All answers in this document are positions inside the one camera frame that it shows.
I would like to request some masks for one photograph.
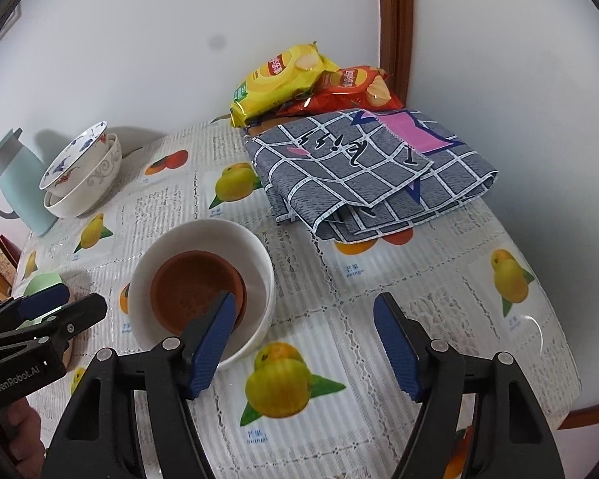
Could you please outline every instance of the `yellow chip bag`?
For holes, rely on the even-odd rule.
[[[322,72],[335,72],[335,63],[317,51],[315,43],[295,45],[250,73],[235,90],[230,104],[234,127],[308,91]]]

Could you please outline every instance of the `silver screw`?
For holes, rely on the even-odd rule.
[[[99,361],[104,362],[105,360],[111,358],[111,355],[113,355],[113,351],[111,351],[111,349],[108,347],[103,347],[96,353],[96,358]]]
[[[164,342],[162,342],[162,347],[166,350],[177,349],[179,347],[179,338],[176,336],[170,336],[169,338],[164,339]]]
[[[504,365],[511,365],[515,361],[515,359],[512,358],[512,355],[510,353],[506,353],[505,351],[497,355],[497,360]]]
[[[448,343],[444,342],[443,340],[439,340],[438,338],[430,343],[430,347],[435,351],[439,351],[440,353],[448,351]]]

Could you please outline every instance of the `floral bowl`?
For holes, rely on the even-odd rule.
[[[105,121],[91,126],[62,149],[40,180],[40,189],[64,198],[106,155],[108,140]]]
[[[96,205],[110,189],[122,165],[122,147],[117,135],[110,134],[109,150],[99,164],[66,196],[45,194],[45,208],[58,218],[75,218]]]

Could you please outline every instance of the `fruit-patterned tablecloth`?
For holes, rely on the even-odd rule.
[[[30,397],[45,443],[100,347],[139,351],[126,295],[142,254],[170,228],[214,217],[246,226],[269,251],[277,302],[262,347],[287,362],[288,383],[303,383],[306,369],[313,380],[308,403],[261,398],[270,377],[256,370],[256,352],[215,375],[190,409],[218,477],[390,477],[419,406],[397,386],[375,331],[380,292],[460,352],[511,352],[550,426],[559,426],[580,392],[572,355],[532,268],[481,200],[366,243],[320,241],[299,222],[275,223],[242,135],[217,121],[147,145],[123,160],[96,209],[27,241],[16,291],[58,272],[77,297],[97,292],[109,304],[106,319],[75,340],[67,376]],[[159,477],[143,393],[136,405],[145,467]],[[470,417],[467,397],[458,428]]]

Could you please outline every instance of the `brown wooden trim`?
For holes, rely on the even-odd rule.
[[[379,0],[379,65],[390,74],[388,86],[403,103],[411,71],[413,3],[414,0]]]
[[[563,421],[559,430],[578,429],[579,427],[588,427],[596,424],[599,424],[599,405],[572,411]]]

